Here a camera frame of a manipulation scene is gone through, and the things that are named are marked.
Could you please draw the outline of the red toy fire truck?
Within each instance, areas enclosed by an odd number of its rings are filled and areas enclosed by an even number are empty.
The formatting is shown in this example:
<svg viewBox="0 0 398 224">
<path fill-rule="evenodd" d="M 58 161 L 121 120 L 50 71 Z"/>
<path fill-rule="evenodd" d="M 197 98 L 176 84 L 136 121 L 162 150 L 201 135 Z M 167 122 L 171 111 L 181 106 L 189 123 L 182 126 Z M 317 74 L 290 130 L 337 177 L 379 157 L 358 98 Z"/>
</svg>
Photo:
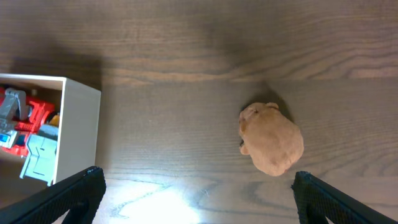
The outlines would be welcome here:
<svg viewBox="0 0 398 224">
<path fill-rule="evenodd" d="M 3 151 L 26 157 L 30 135 L 37 134 L 41 125 L 50 120 L 55 105 L 22 90 L 1 88 L 1 148 Z"/>
</svg>

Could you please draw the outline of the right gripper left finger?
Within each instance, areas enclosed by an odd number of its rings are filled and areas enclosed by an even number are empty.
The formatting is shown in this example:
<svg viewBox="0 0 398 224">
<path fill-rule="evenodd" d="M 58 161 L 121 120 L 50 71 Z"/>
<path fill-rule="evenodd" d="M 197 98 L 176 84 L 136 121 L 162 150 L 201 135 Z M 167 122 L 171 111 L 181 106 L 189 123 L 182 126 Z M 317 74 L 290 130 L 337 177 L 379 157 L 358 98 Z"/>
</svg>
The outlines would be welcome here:
<svg viewBox="0 0 398 224">
<path fill-rule="evenodd" d="M 1 209 L 1 223 L 92 223 L 106 191 L 103 169 L 91 166 Z"/>
</svg>

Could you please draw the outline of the white cardboard box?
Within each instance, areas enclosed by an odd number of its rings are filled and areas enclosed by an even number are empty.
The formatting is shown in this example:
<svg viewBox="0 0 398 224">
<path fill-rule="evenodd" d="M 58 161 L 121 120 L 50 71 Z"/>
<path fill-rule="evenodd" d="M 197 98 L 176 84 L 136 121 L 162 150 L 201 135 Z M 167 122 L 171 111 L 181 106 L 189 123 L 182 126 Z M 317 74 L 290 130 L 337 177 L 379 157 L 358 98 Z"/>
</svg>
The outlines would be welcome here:
<svg viewBox="0 0 398 224">
<path fill-rule="evenodd" d="M 56 184 L 95 164 L 101 92 L 66 77 L 1 74 L 1 83 L 60 90 L 60 127 L 53 170 Z"/>
</svg>

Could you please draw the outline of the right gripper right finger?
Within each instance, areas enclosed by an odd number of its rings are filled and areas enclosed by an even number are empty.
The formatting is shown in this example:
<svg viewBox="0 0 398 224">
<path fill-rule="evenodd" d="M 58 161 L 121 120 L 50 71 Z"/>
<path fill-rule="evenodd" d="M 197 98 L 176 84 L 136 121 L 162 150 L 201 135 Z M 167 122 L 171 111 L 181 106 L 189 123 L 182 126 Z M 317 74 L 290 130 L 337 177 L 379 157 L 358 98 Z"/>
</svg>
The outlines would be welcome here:
<svg viewBox="0 0 398 224">
<path fill-rule="evenodd" d="M 309 172 L 297 172 L 291 188 L 301 224 L 397 224 Z"/>
</svg>

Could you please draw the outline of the brown plush toy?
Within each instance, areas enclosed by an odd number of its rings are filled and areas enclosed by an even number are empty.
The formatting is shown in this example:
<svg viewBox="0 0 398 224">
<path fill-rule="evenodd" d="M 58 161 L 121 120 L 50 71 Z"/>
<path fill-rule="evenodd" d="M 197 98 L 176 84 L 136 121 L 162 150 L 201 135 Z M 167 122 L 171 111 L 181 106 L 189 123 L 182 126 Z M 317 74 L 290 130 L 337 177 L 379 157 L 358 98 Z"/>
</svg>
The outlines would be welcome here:
<svg viewBox="0 0 398 224">
<path fill-rule="evenodd" d="M 303 155 L 300 128 L 286 118 L 276 103 L 252 103 L 239 114 L 240 153 L 250 156 L 261 172 L 277 177 Z"/>
</svg>

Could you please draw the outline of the yellow and grey toy truck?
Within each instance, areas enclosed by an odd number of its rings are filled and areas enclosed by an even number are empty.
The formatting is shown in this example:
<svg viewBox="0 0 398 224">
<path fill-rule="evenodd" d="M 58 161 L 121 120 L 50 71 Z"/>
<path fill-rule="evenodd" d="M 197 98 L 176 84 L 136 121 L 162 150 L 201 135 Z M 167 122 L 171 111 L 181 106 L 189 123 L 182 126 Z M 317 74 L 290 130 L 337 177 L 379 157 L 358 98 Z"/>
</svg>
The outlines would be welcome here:
<svg viewBox="0 0 398 224">
<path fill-rule="evenodd" d="M 19 177 L 30 177 L 52 185 L 55 170 L 55 159 L 58 147 L 60 115 L 56 113 L 45 124 L 41 125 L 37 134 L 31 134 L 26 146 L 28 155 Z"/>
</svg>

